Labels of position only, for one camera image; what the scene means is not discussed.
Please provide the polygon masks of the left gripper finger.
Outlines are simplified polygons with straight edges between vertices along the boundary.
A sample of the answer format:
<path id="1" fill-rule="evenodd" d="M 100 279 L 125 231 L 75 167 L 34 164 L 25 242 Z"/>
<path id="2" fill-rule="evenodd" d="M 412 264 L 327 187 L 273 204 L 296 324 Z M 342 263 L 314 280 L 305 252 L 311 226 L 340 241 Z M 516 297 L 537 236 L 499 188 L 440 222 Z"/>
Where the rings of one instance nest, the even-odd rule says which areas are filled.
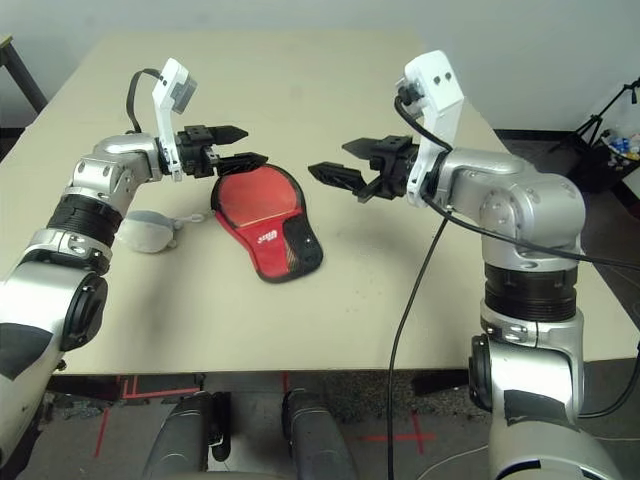
<path id="1" fill-rule="evenodd" d="M 215 155 L 211 160 L 211 166 L 217 176 L 228 176 L 251 172 L 268 162 L 267 156 L 245 152 L 232 156 L 220 157 Z"/>
<path id="2" fill-rule="evenodd" d="M 230 145 L 249 135 L 247 131 L 232 125 L 213 126 L 208 131 L 215 145 Z"/>

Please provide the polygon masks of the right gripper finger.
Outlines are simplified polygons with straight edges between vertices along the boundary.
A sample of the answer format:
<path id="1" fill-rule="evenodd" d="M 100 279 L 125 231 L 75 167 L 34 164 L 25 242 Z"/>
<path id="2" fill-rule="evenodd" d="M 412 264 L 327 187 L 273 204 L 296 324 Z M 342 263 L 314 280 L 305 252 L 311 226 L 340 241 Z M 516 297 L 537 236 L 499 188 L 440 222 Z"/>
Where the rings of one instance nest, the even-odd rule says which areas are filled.
<path id="1" fill-rule="evenodd" d="M 382 157 L 381 141 L 373 138 L 358 138 L 342 145 L 342 149 L 357 158 Z"/>
<path id="2" fill-rule="evenodd" d="M 321 162 L 308 167 L 309 173 L 320 183 L 350 192 L 360 203 L 374 197 L 375 190 L 368 184 L 359 170 L 344 165 Z"/>

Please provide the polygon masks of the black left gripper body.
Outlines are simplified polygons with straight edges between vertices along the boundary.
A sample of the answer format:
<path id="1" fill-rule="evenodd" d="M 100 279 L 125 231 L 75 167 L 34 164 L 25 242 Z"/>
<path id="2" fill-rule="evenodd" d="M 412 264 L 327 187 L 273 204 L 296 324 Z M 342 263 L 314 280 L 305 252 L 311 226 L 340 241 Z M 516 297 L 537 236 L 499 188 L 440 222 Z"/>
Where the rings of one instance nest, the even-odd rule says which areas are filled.
<path id="1" fill-rule="evenodd" d="M 215 174 L 210 158 L 212 146 L 217 143 L 217 128 L 205 125 L 185 126 L 177 133 L 176 147 L 182 171 L 194 178 Z"/>

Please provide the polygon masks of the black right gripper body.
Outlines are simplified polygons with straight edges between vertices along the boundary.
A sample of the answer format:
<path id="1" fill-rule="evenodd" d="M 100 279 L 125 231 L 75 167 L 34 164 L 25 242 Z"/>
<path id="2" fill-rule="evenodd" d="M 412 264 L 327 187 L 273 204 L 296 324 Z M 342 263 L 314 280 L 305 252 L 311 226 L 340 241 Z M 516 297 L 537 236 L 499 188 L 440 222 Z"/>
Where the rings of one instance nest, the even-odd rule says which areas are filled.
<path id="1" fill-rule="evenodd" d="M 373 142 L 369 168 L 378 172 L 371 183 L 375 197 L 393 200 L 406 194 L 418 148 L 412 136 L 389 135 Z"/>

